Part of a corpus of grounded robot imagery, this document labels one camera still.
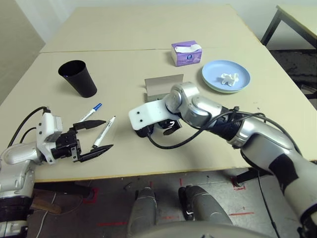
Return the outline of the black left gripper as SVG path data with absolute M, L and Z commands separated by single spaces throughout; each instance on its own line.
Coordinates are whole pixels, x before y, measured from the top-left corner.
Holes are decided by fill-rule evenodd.
M 71 157 L 73 162 L 85 162 L 100 156 L 113 147 L 113 144 L 93 148 L 90 152 L 80 156 L 80 142 L 77 139 L 77 131 L 81 129 L 91 129 L 106 123 L 105 120 L 86 120 L 75 123 L 73 130 L 60 135 L 52 149 L 54 159 Z

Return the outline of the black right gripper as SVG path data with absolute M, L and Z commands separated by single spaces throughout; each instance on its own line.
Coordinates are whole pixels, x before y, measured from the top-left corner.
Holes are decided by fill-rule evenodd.
M 178 120 L 166 119 L 157 122 L 157 128 L 162 130 L 163 135 L 171 135 L 182 127 Z

